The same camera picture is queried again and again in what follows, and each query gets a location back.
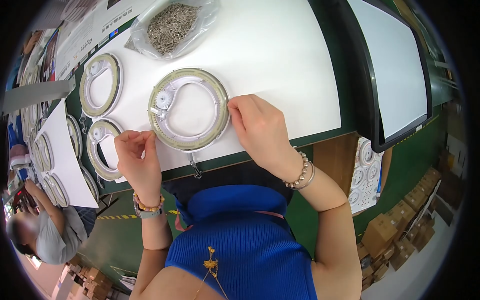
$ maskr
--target plastic bag of screws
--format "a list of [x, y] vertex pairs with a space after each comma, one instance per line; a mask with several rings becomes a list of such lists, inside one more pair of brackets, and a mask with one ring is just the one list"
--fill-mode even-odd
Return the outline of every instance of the plastic bag of screws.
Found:
[[190, 53], [205, 39], [218, 10], [218, 0], [157, 0], [130, 26], [133, 47], [154, 60]]

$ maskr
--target green floor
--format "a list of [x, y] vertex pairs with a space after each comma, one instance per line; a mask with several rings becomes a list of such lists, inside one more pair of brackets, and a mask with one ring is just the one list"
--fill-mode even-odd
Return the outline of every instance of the green floor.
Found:
[[[445, 132], [445, 121], [439, 113], [440, 108], [436, 108], [434, 115], [438, 117], [432, 123], [393, 148], [387, 183], [378, 204], [353, 219], [357, 240], [371, 219], [391, 209], [417, 184], [428, 167], [435, 165]], [[313, 159], [312, 146], [302, 151]], [[131, 192], [115, 196], [120, 199], [97, 220], [90, 238], [79, 250], [87, 265], [99, 268], [112, 279], [118, 279], [120, 274], [135, 274], [143, 249], [141, 222], [134, 215]], [[176, 207], [171, 195], [166, 195], [165, 208], [176, 237], [180, 232], [174, 226]], [[297, 241], [313, 255], [317, 213], [298, 192], [288, 206], [286, 219]]]

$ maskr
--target clear plastic bag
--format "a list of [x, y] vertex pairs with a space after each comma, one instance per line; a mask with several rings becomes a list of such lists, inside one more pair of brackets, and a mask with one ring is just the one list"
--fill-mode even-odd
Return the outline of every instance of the clear plastic bag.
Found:
[[[150, 20], [162, 10], [173, 3], [180, 3], [199, 7], [197, 19], [193, 23], [185, 38], [171, 53], [161, 55], [149, 42], [148, 25]], [[154, 60], [170, 60], [190, 53], [206, 36], [206, 32], [212, 27], [219, 10], [218, 0], [158, 0], [141, 13], [130, 26], [130, 35], [134, 47], [142, 54]]]

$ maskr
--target woman's right arm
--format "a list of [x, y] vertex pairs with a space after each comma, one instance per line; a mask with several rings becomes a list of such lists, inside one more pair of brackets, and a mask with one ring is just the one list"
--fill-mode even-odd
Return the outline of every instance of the woman's right arm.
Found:
[[[152, 131], [135, 132], [127, 130], [115, 138], [119, 157], [118, 169], [135, 190], [140, 202], [146, 207], [160, 204], [162, 170], [155, 146], [156, 136]], [[172, 232], [165, 213], [142, 219], [142, 240], [144, 251], [137, 281], [130, 298], [148, 299], [152, 280], [165, 267], [168, 248], [172, 244]]]
[[[288, 141], [283, 113], [256, 95], [232, 98], [228, 103], [240, 144], [257, 163], [286, 182], [299, 179], [301, 155]], [[313, 172], [307, 169], [306, 184]], [[340, 187], [315, 169], [315, 177], [300, 193], [318, 212], [318, 234], [312, 276], [319, 299], [358, 299], [361, 268], [351, 209]]]

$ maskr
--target white paper sheet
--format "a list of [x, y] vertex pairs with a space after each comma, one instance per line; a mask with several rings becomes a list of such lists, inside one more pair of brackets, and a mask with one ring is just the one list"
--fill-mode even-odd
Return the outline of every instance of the white paper sheet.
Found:
[[68, 195], [70, 205], [98, 207], [73, 150], [68, 133], [64, 99], [55, 107], [45, 124], [38, 131], [37, 138], [42, 133], [45, 133], [48, 137], [53, 154], [54, 165], [49, 172], [57, 175], [60, 179]]
[[145, 10], [154, 0], [121, 0], [107, 9], [108, 0], [98, 0], [82, 20], [60, 29], [55, 80], [66, 79], [95, 45]]
[[362, 1], [348, 0], [367, 41], [375, 70], [385, 138], [427, 113], [419, 50], [409, 27]]
[[[230, 97], [257, 94], [275, 105], [285, 114], [290, 139], [341, 126], [330, 55], [307, 0], [223, 1], [205, 41], [174, 60], [150, 60], [125, 49], [129, 36], [127, 30], [96, 53], [113, 53], [122, 64], [123, 90], [107, 118], [124, 130], [151, 129], [147, 106], [153, 87], [172, 70], [185, 67], [212, 73]], [[159, 140], [156, 145], [163, 171], [189, 164], [185, 153]], [[111, 149], [102, 145], [107, 163], [115, 165]], [[230, 124], [218, 141], [193, 156], [199, 162], [241, 151]]]

